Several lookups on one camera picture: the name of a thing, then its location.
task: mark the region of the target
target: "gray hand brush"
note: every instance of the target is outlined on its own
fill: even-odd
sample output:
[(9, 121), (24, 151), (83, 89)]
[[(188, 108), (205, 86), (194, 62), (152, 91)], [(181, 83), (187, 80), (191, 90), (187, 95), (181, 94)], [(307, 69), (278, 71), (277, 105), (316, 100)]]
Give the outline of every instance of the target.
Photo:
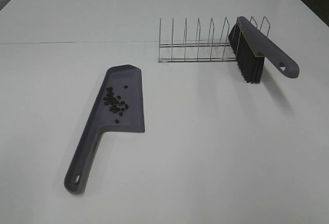
[(265, 57), (286, 77), (291, 79), (298, 77), (297, 63), (245, 17), (237, 18), (228, 39), (247, 83), (260, 82)]

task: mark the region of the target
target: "brush bristles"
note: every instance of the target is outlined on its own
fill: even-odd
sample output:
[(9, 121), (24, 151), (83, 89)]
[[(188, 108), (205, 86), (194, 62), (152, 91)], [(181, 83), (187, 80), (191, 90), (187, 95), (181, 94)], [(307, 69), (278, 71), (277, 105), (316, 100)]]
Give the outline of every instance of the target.
[(253, 54), (246, 39), (242, 33), (240, 33), (240, 28), (237, 24), (234, 25), (231, 30), (228, 40), (231, 43), (231, 47), (235, 53), (237, 65), (239, 66), (244, 79), (247, 83), (259, 83), (263, 72), (265, 58), (256, 57)]

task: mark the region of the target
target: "white table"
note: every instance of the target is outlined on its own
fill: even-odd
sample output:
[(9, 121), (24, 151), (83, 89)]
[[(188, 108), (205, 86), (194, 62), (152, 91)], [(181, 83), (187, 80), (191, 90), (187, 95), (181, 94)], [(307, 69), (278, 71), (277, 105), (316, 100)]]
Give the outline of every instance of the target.
[[(268, 61), (259, 85), (234, 62), (157, 63), (160, 17), (237, 15), (270, 19), (298, 79)], [(0, 42), (0, 223), (328, 222), (329, 30), (300, 0), (12, 0)], [(146, 131), (104, 134), (71, 195), (66, 170), (121, 64), (142, 70)]]

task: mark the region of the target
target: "dish rack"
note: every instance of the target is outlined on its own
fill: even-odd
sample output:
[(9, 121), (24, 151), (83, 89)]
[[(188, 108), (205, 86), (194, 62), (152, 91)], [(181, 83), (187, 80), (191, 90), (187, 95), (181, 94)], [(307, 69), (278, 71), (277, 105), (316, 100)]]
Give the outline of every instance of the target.
[[(250, 22), (258, 28), (258, 23), (252, 16)], [(264, 22), (267, 23), (266, 36), (268, 37), (271, 24), (267, 17), (264, 16), (260, 27), (258, 28), (262, 31)], [(228, 22), (227, 17), (224, 19), (224, 24), (222, 26), (221, 35), (216, 38), (215, 35), (215, 25), (213, 18), (210, 19), (210, 26), (208, 30), (208, 38), (206, 40), (201, 40), (201, 23), (200, 18), (197, 19), (195, 39), (188, 40), (187, 32), (187, 19), (185, 18), (184, 33), (182, 41), (174, 41), (174, 19), (172, 19), (171, 26), (171, 39), (168, 41), (161, 41), (161, 19), (159, 26), (159, 58), (160, 63), (172, 63), (172, 62), (231, 62), (236, 61), (233, 50), (231, 49), (231, 44), (228, 40), (228, 35), (230, 33), (231, 26)]]

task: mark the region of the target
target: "dustpan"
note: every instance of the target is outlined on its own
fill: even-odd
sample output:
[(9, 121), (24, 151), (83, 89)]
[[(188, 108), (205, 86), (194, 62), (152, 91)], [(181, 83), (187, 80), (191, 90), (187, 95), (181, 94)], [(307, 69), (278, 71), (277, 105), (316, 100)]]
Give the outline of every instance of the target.
[(104, 132), (144, 131), (141, 70), (132, 65), (108, 69), (66, 173), (65, 188), (72, 194), (84, 192)]

